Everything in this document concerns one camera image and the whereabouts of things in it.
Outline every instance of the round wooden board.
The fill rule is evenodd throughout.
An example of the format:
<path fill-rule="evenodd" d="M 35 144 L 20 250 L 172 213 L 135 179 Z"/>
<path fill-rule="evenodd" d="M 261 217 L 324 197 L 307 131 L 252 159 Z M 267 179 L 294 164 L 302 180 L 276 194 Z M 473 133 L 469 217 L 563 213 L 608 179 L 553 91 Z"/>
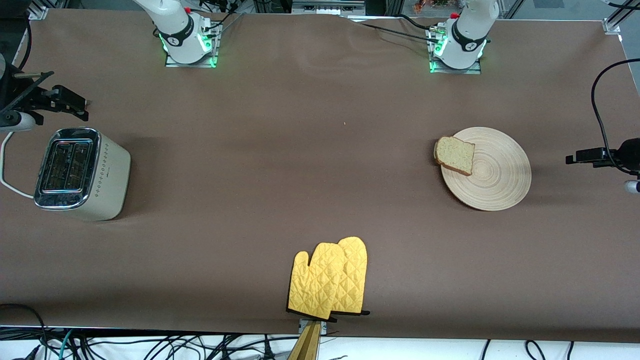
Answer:
<path fill-rule="evenodd" d="M 489 127 L 470 127 L 454 136 L 476 145 L 471 176 L 441 167 L 445 183 L 460 201 L 498 211 L 524 199 L 531 186 L 531 165 L 514 139 Z"/>

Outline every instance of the yellow oven mitt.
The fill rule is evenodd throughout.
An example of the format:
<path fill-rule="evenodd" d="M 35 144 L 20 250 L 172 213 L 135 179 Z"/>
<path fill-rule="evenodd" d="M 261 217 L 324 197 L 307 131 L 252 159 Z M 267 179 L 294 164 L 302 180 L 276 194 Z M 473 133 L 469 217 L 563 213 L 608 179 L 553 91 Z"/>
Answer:
<path fill-rule="evenodd" d="M 296 254 L 289 285 L 289 311 L 328 320 L 336 303 L 346 257 L 341 246 L 319 243 L 309 263 L 309 254 Z"/>
<path fill-rule="evenodd" d="M 344 251 L 346 261 L 333 311 L 360 315 L 367 275 L 367 248 L 364 242 L 355 236 L 340 240 L 338 246 Z"/>

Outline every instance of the white cord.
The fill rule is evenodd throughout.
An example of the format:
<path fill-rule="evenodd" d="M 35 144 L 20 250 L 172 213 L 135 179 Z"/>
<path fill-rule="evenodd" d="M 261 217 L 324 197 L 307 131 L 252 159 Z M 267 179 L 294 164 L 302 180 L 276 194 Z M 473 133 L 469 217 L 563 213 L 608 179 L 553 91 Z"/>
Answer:
<path fill-rule="evenodd" d="M 12 136 L 13 136 L 13 131 L 6 135 L 6 138 L 4 138 L 4 140 L 2 141 L 2 146 L 0 146 L 0 182 L 2 182 L 2 184 L 5 185 L 10 190 L 13 190 L 16 193 L 19 193 L 20 195 L 22 195 L 24 197 L 28 197 L 29 199 L 33 199 L 33 195 L 29 195 L 27 193 L 23 193 L 22 191 L 20 191 L 20 190 L 14 188 L 13 186 L 9 185 L 4 180 L 4 148 L 6 147 L 6 143 L 9 142 L 9 139 Z"/>

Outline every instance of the white toaster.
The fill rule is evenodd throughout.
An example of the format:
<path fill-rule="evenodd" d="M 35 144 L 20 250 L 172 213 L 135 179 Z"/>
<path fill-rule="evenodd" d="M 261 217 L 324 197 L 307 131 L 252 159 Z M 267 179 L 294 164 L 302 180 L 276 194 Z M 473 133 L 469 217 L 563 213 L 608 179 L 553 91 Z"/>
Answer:
<path fill-rule="evenodd" d="M 39 208 L 88 221 L 122 210 L 131 155 L 87 127 L 58 130 L 49 140 L 33 200 Z"/>

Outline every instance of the slice of bread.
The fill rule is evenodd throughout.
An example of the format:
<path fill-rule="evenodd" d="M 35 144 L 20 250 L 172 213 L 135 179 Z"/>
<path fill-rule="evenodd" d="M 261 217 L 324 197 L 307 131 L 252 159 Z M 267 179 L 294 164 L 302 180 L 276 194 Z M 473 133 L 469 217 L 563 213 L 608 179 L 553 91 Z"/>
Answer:
<path fill-rule="evenodd" d="M 436 162 L 449 170 L 470 176 L 474 166 L 476 145 L 453 136 L 443 136 L 436 143 L 433 156 Z"/>

